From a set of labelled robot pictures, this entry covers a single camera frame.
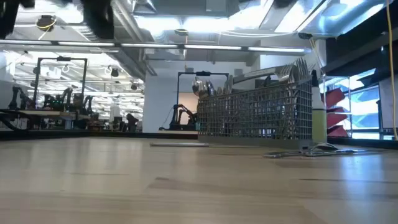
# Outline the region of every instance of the dishwasher basket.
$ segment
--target dishwasher basket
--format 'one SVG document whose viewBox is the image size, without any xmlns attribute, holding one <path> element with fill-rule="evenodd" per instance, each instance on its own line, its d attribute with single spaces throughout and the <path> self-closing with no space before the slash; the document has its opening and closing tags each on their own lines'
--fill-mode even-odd
<svg viewBox="0 0 398 224">
<path fill-rule="evenodd" d="M 308 80 L 200 99 L 197 112 L 203 142 L 284 149 L 312 144 Z"/>
</svg>

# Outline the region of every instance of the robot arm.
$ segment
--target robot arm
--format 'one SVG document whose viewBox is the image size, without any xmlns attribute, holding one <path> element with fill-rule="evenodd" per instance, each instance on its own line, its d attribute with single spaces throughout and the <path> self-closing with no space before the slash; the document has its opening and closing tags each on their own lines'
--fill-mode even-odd
<svg viewBox="0 0 398 224">
<path fill-rule="evenodd" d="M 17 110 L 17 96 L 19 93 L 19 98 L 21 99 L 21 110 L 25 109 L 35 109 L 35 102 L 31 100 L 28 96 L 25 95 L 24 91 L 22 90 L 21 87 L 14 86 L 12 87 L 12 100 L 9 104 L 9 109 L 10 110 Z"/>
<path fill-rule="evenodd" d="M 85 101 L 83 103 L 83 108 L 85 109 L 86 114 L 92 114 L 93 113 L 93 109 L 91 108 L 92 102 L 93 102 L 93 96 L 86 96 Z"/>
</svg>

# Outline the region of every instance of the wooden table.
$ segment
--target wooden table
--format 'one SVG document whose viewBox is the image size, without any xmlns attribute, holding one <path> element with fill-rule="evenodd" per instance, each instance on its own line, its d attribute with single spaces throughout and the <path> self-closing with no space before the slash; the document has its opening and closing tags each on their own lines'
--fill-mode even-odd
<svg viewBox="0 0 398 224">
<path fill-rule="evenodd" d="M 150 142 L 165 140 L 0 143 L 1 223 L 398 220 L 398 153 L 264 159 L 275 149 Z"/>
<path fill-rule="evenodd" d="M 72 122 L 76 119 L 75 112 L 61 112 L 52 110 L 20 110 L 19 112 L 33 116 L 40 116 L 41 118 L 62 119 L 65 121 L 65 129 L 72 129 Z M 78 119 L 90 119 L 90 116 L 79 114 Z"/>
</svg>

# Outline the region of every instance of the metal frame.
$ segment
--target metal frame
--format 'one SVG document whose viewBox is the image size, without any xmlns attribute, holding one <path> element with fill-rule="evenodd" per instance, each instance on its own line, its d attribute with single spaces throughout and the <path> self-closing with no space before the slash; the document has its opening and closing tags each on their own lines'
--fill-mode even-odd
<svg viewBox="0 0 398 224">
<path fill-rule="evenodd" d="M 198 139 L 221 144 L 308 149 L 312 85 L 282 84 L 199 100 Z"/>
<path fill-rule="evenodd" d="M 83 80 L 81 82 L 81 94 L 83 95 L 83 99 L 85 97 L 85 86 L 86 86 L 86 74 L 87 74 L 87 64 L 88 64 L 88 59 L 87 58 L 69 58 L 69 57 L 57 57 L 57 58 L 46 58 L 46 57 L 40 57 L 37 59 L 37 72 L 36 72 L 36 78 L 35 78 L 35 88 L 34 88 L 34 93 L 33 93 L 33 101 L 36 103 L 37 99 L 37 88 L 39 87 L 39 77 L 40 77 L 40 71 L 41 71 L 41 63 L 43 60 L 56 60 L 56 61 L 64 61 L 64 62 L 69 62 L 71 60 L 82 60 L 85 62 L 85 66 L 83 69 Z"/>
<path fill-rule="evenodd" d="M 178 100 L 180 98 L 179 95 L 180 95 L 180 76 L 181 75 L 196 75 L 196 76 L 225 75 L 226 79 L 228 79 L 228 77 L 229 77 L 229 73 L 211 73 L 210 72 L 209 75 L 201 75 L 200 72 L 179 72 L 178 77 L 177 77 L 177 103 L 176 104 L 178 104 Z"/>
</svg>

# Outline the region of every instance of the metal rod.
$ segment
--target metal rod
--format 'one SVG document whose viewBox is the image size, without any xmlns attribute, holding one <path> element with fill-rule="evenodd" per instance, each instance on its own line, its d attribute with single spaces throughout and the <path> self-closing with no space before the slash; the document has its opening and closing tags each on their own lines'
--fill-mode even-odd
<svg viewBox="0 0 398 224">
<path fill-rule="evenodd" d="M 36 71 L 36 79 L 35 79 L 35 90 L 33 93 L 33 102 L 36 104 L 37 99 L 37 89 L 39 87 L 39 76 L 40 76 L 40 64 L 42 63 L 42 58 L 37 59 L 37 71 Z"/>
<path fill-rule="evenodd" d="M 208 143 L 169 143 L 169 142 L 151 142 L 150 146 L 165 146 L 165 147 L 210 147 Z"/>
<path fill-rule="evenodd" d="M 83 99 L 85 97 L 85 87 L 86 87 L 86 74 L 87 74 L 87 58 L 83 59 L 85 62 L 85 67 L 83 69 L 83 81 L 81 83 L 81 95 L 83 96 Z"/>
<path fill-rule="evenodd" d="M 348 99 L 349 99 L 349 125 L 351 131 L 351 138 L 353 138 L 353 109 L 351 107 L 351 79 L 348 77 Z"/>
<path fill-rule="evenodd" d="M 177 77 L 177 102 L 176 102 L 176 105 L 178 105 L 178 100 L 180 98 L 180 75 L 181 75 L 181 72 L 178 73 L 178 77 Z"/>
<path fill-rule="evenodd" d="M 138 49 L 192 49 L 185 44 L 159 44 L 159 43 L 109 43 L 109 42 L 75 42 L 75 41 L 49 41 L 49 40 L 0 40 L 0 45 L 36 45 L 36 46 L 62 46 L 62 47 L 94 47 L 94 48 L 138 48 Z M 251 50 L 245 46 L 222 45 L 196 45 L 197 50 L 232 50 L 240 52 L 259 52 L 269 55 L 304 56 L 311 52 L 308 48 L 291 47 L 264 47 L 264 50 Z"/>
</svg>

